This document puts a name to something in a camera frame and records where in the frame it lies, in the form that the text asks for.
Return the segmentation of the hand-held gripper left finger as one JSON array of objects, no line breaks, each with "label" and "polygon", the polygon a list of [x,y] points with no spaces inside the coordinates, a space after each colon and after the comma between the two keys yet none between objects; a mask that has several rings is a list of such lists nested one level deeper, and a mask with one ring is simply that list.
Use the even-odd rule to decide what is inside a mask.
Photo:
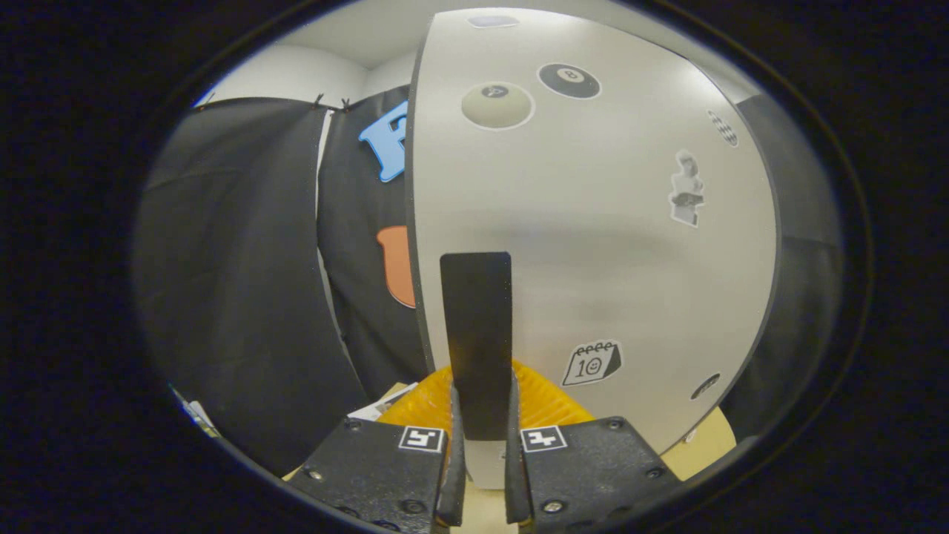
[{"label": "hand-held gripper left finger", "polygon": [[348,416],[288,483],[327,507],[400,533],[460,527],[466,490],[453,372],[404,389],[376,419]]}]

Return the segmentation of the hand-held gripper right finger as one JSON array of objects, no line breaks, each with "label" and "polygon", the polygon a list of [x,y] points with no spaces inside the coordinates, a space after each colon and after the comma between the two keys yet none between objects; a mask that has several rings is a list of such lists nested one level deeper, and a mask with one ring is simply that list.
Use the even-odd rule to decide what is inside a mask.
[{"label": "hand-held gripper right finger", "polygon": [[682,480],[624,417],[593,418],[538,372],[511,372],[506,520],[520,533],[590,533],[638,519]]}]

